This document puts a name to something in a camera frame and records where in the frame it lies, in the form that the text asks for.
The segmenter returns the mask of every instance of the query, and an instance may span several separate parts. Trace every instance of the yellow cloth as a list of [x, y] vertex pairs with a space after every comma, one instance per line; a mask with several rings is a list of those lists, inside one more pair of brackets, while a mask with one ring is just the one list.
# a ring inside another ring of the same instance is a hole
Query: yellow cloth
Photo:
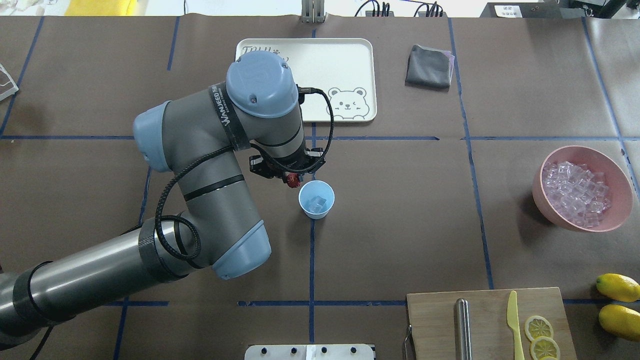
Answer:
[[136, 0], [71, 0], [66, 16], [133, 15]]

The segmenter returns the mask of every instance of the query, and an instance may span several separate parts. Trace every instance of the bear drawing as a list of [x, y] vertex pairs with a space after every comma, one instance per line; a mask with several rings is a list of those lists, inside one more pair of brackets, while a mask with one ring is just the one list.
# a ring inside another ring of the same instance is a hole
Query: bear drawing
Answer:
[[369, 105], [364, 97], [367, 92], [363, 88], [355, 88], [353, 91], [342, 91], [338, 88], [329, 89], [329, 100], [333, 108], [335, 120], [353, 119], [364, 120], [369, 113]]

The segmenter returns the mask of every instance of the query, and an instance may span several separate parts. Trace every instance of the whole lemon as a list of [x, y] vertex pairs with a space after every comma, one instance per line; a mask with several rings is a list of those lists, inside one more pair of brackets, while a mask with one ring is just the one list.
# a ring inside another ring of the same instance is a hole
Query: whole lemon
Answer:
[[640, 313], [637, 311], [609, 304], [600, 310], [598, 320], [607, 332], [630, 341], [640, 341]]
[[620, 274], [604, 274], [596, 279], [598, 291], [614, 300], [633, 302], [640, 297], [640, 285], [630, 277]]

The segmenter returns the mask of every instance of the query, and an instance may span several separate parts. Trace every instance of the lemon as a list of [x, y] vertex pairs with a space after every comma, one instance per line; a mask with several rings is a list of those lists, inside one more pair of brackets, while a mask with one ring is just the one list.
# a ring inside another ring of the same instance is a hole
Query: lemon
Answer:
[[640, 285], [630, 277], [620, 274], [604, 274], [596, 279], [598, 291], [614, 300], [633, 302], [640, 297]]
[[598, 314], [603, 329], [630, 341], [640, 341], [640, 313], [621, 305], [609, 304]]
[[551, 323], [542, 316], [534, 315], [524, 322], [524, 333], [529, 338], [529, 341], [533, 341], [540, 336], [546, 336], [548, 338], [554, 337], [554, 328], [551, 327]]
[[531, 357], [533, 360], [542, 360], [545, 357], [554, 357], [560, 360], [560, 348], [558, 344], [546, 336], [540, 336], [531, 342]]

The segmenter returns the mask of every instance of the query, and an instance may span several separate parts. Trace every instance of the brown table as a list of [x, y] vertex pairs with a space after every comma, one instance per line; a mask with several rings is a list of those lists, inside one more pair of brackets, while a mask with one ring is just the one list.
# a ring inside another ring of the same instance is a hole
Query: brown table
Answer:
[[[640, 22], [186, 15], [2, 17], [0, 28], [0, 62], [20, 82], [0, 102], [9, 272], [151, 216], [170, 176], [148, 173], [133, 119], [223, 81], [240, 40], [362, 37], [374, 48], [378, 116], [337, 126], [317, 173], [337, 197], [325, 219], [298, 209], [297, 190], [248, 174], [273, 248], [265, 265], [231, 281], [202, 270], [79, 315], [39, 359], [242, 359], [248, 345], [310, 342], [400, 359], [407, 293], [546, 286], [560, 287], [579, 359], [640, 352], [599, 328], [607, 301], [593, 289], [606, 272], [640, 280], [637, 198], [620, 229], [582, 234], [547, 222], [531, 197], [534, 169], [563, 145], [640, 174]], [[448, 92], [404, 85], [413, 44], [454, 50]], [[321, 145], [328, 128], [315, 130]], [[237, 155], [245, 173], [250, 154]], [[166, 212], [183, 208], [176, 193]], [[37, 339], [0, 358], [28, 358]]]

